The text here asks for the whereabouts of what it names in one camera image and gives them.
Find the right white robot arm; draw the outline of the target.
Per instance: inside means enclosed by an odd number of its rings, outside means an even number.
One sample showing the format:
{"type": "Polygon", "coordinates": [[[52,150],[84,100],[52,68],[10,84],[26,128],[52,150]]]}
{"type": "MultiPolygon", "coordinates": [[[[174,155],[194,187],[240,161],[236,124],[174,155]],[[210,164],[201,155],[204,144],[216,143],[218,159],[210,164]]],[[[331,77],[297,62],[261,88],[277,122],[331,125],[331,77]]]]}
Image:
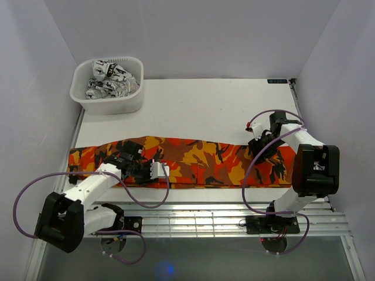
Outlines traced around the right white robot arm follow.
{"type": "Polygon", "coordinates": [[[305,122],[297,114],[289,119],[289,111],[268,110],[270,128],[264,129],[251,119],[246,130],[253,134],[248,148],[254,158],[251,166],[269,160],[286,144],[294,152],[291,187],[272,201],[266,211],[245,218],[248,234],[297,234],[297,213],[318,198],[336,194],[339,189],[340,151],[310,135],[305,122]]]}

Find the orange camouflage trousers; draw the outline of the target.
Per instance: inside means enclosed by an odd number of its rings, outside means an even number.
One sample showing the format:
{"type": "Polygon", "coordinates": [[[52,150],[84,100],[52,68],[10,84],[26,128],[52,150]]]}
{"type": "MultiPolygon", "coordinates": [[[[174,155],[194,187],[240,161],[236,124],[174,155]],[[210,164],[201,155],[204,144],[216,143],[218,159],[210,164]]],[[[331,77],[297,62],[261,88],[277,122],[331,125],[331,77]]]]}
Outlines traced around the orange camouflage trousers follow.
{"type": "Polygon", "coordinates": [[[169,166],[172,189],[291,186],[295,152],[288,146],[279,147],[273,157],[251,167],[253,154],[247,145],[157,136],[132,141],[143,146],[143,157],[169,166]]]}

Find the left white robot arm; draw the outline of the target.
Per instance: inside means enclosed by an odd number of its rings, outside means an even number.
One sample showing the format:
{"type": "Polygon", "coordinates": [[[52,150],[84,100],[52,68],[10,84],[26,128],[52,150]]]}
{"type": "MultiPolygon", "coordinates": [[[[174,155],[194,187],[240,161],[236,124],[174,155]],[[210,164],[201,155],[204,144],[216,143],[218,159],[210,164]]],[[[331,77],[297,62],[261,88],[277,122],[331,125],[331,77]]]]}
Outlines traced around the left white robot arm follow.
{"type": "Polygon", "coordinates": [[[113,204],[93,204],[109,188],[128,177],[139,183],[163,177],[162,164],[142,157],[142,145],[127,141],[106,156],[94,173],[65,193],[50,193],[39,214],[35,236],[64,252],[73,252],[84,236],[97,231],[117,234],[124,229],[124,212],[113,204]]]}

